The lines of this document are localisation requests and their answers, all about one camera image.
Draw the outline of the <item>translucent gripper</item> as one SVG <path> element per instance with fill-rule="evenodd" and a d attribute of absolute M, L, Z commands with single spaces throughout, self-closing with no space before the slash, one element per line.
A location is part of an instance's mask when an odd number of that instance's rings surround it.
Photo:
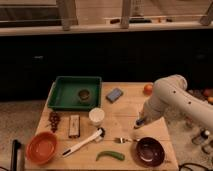
<path fill-rule="evenodd" d="M 156 118 L 156 111 L 150 107 L 144 106 L 139 113 L 139 119 L 142 121 L 143 125 L 148 125 L 152 123 Z"/>

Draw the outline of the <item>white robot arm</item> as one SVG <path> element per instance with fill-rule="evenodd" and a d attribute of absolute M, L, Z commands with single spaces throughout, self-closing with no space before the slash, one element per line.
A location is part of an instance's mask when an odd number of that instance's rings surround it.
<path fill-rule="evenodd" d="M 213 133 L 213 105 L 199 100 L 187 91 L 187 80 L 181 75 L 160 78 L 153 84 L 151 96 L 145 101 L 139 118 L 143 125 L 160 119 L 168 106 L 188 114 Z"/>

